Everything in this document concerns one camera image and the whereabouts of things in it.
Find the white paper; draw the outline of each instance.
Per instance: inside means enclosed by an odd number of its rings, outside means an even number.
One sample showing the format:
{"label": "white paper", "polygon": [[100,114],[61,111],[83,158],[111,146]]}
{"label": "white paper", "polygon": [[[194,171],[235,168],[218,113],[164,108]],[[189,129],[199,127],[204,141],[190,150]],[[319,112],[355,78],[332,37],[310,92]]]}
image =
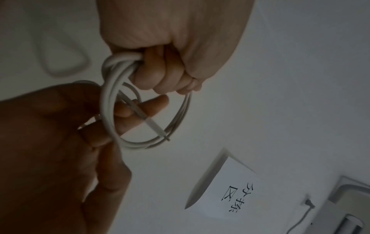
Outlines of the white paper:
{"label": "white paper", "polygon": [[239,219],[248,212],[248,203],[259,185],[252,170],[228,157],[203,195],[188,210],[214,218]]}

